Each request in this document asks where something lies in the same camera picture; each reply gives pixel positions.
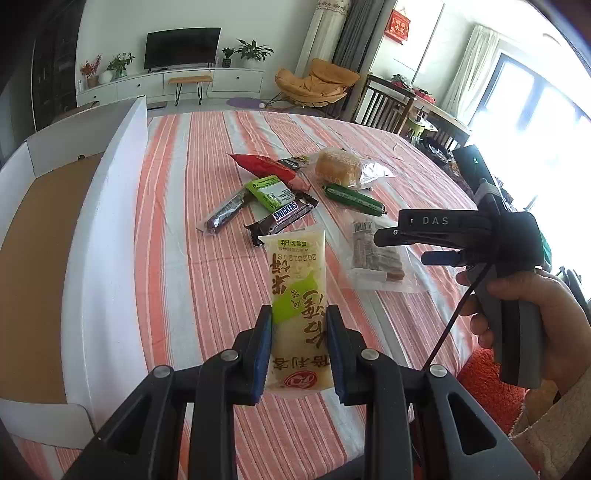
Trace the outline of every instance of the sleeve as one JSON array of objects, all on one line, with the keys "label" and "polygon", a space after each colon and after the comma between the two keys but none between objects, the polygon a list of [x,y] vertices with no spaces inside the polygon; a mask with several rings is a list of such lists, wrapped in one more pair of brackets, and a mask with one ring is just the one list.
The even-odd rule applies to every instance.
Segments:
[{"label": "sleeve", "polygon": [[591,368],[553,404],[556,392],[549,381],[530,390],[509,434],[544,480],[561,479],[591,438]]}]

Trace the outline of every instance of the chocolate bar wrapper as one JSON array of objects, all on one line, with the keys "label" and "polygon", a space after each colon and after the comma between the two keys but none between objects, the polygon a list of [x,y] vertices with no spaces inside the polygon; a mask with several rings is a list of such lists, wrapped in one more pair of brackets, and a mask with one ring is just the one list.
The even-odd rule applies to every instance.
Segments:
[{"label": "chocolate bar wrapper", "polygon": [[318,200],[314,197],[307,193],[298,193],[293,202],[281,207],[276,212],[263,218],[263,220],[244,227],[251,233],[252,244],[258,247],[262,245],[259,240],[260,236],[275,235],[281,232],[287,226],[309,213],[317,205]]},{"label": "chocolate bar wrapper", "polygon": [[255,199],[254,195],[246,188],[241,188],[230,195],[222,204],[197,222],[197,230],[209,235],[217,235],[222,228],[232,220],[238,212],[249,202]]}]

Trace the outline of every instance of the orange rug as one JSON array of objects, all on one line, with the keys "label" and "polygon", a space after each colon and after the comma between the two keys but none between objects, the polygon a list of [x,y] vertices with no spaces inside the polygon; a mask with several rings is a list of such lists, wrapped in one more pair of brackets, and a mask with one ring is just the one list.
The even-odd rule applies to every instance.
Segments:
[{"label": "orange rug", "polygon": [[521,411],[525,388],[499,380],[499,366],[493,363],[492,350],[474,351],[457,379],[508,434]]}]

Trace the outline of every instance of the human hand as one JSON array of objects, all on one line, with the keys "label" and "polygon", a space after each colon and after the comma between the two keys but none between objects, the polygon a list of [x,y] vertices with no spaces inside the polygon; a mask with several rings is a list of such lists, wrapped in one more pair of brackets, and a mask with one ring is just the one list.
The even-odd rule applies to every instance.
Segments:
[{"label": "human hand", "polygon": [[[458,273],[456,281],[470,284],[465,271]],[[486,288],[501,300],[530,301],[540,307],[547,337],[542,373],[544,378],[556,383],[561,395],[568,392],[591,365],[591,326],[569,288],[543,270],[496,278]],[[480,346],[491,348],[494,334],[475,294],[467,300],[460,315],[473,315],[470,330],[478,335]]]}]

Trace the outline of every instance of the white cabinet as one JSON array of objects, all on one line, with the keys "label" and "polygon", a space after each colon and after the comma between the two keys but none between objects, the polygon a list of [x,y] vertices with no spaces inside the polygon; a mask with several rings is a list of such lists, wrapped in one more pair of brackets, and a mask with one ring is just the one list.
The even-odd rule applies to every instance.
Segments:
[{"label": "white cabinet", "polygon": [[117,101],[117,85],[103,85],[101,87],[87,90],[76,96],[78,106],[90,102],[100,102],[101,105]]},{"label": "white cabinet", "polygon": [[262,75],[258,70],[217,69],[212,92],[260,92]]},{"label": "white cabinet", "polygon": [[[168,70],[164,73],[142,73],[122,80],[114,80],[107,85],[100,85],[76,95],[76,103],[82,106],[92,101],[101,105],[116,100],[124,100],[145,95],[152,102],[162,100],[174,101],[175,84],[168,81],[175,77],[196,77],[211,75],[213,83],[204,83],[204,98],[231,98],[247,93],[248,96],[258,98],[261,94],[261,84],[264,72],[249,69],[180,69]],[[181,99],[197,98],[197,84],[185,83]]]},{"label": "white cabinet", "polygon": [[163,94],[162,89],[163,76],[161,73],[154,75],[145,75],[129,80],[117,82],[117,97],[119,100],[129,97],[159,97]]}]

